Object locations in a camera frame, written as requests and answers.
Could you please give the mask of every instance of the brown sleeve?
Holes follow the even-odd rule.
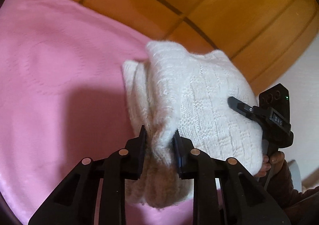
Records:
[[[285,160],[280,172],[270,179],[267,192],[281,208],[287,208],[319,192],[319,186],[315,189],[307,190],[305,193],[299,193],[294,190],[291,173]]]

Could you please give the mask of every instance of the silver screw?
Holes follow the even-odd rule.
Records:
[[[83,159],[82,159],[82,164],[88,165],[88,164],[90,164],[90,163],[91,163],[91,158],[83,158]]]
[[[235,165],[235,164],[237,164],[237,160],[235,158],[230,158],[230,159],[228,159],[228,163],[231,165]]]
[[[123,149],[121,149],[121,150],[119,151],[119,154],[120,154],[121,156],[126,156],[128,153],[129,153],[129,151],[128,151],[127,149],[125,149],[125,148],[123,148]]]
[[[197,148],[193,148],[193,149],[190,151],[190,153],[191,153],[192,155],[198,156],[198,155],[200,154],[200,150],[197,149]]]

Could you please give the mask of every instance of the white knitted fabric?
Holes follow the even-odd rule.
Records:
[[[256,105],[256,99],[228,57],[220,50],[190,54],[174,42],[151,41],[146,49],[149,60],[123,65],[135,136],[142,125],[148,135],[141,179],[126,181],[127,201],[164,208],[193,197],[193,181],[179,179],[174,166],[176,129],[211,157],[235,157],[256,174],[262,164],[262,130],[230,109],[227,98],[249,105]]]

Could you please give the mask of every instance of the person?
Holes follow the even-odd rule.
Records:
[[[293,188],[291,173],[283,152],[274,153],[270,159],[264,156],[263,165],[255,177],[264,177],[274,165],[274,176],[267,192],[284,210],[292,225],[319,224],[319,186],[299,193]]]

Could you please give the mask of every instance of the pink tablecloth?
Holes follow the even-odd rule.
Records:
[[[148,40],[70,0],[5,1],[0,191],[22,223],[83,157],[108,157],[133,137],[121,65],[145,59]],[[128,225],[191,224],[191,201],[126,209]]]

